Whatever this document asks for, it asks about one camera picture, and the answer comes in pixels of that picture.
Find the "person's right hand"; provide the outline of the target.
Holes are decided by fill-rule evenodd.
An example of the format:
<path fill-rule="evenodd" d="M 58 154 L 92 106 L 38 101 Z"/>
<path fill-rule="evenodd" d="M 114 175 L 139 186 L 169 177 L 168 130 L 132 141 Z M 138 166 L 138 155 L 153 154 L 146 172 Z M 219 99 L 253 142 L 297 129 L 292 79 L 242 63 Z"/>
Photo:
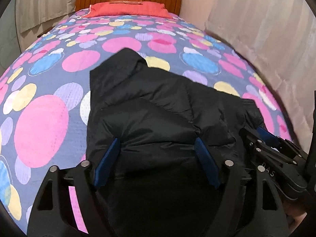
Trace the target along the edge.
<path fill-rule="evenodd" d="M 283 201 L 284 212 L 288 218 L 288 227 L 293 236 L 305 236 L 309 229 L 309 200 L 301 197 L 295 201 Z"/>

